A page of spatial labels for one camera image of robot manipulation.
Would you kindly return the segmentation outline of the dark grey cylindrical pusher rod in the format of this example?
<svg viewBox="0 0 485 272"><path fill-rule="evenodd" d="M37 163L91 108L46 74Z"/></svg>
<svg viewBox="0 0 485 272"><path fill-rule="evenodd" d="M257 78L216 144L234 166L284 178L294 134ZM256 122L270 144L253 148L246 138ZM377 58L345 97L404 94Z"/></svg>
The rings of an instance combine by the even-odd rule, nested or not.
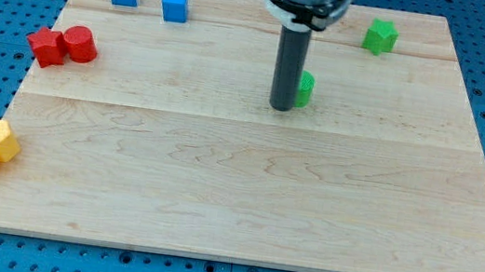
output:
<svg viewBox="0 0 485 272"><path fill-rule="evenodd" d="M286 112L294 106L310 40L310 31L296 32L283 27L280 32L269 98L270 105L277 111Z"/></svg>

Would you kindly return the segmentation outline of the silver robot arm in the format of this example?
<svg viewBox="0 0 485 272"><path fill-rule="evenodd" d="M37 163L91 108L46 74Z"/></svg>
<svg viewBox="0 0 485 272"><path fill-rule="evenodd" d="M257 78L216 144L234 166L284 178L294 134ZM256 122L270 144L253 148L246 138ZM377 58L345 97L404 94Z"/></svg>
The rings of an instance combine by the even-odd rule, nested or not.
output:
<svg viewBox="0 0 485 272"><path fill-rule="evenodd" d="M280 22L270 106L286 112L294 107L303 75L311 34L341 19L355 0L263 0Z"/></svg>

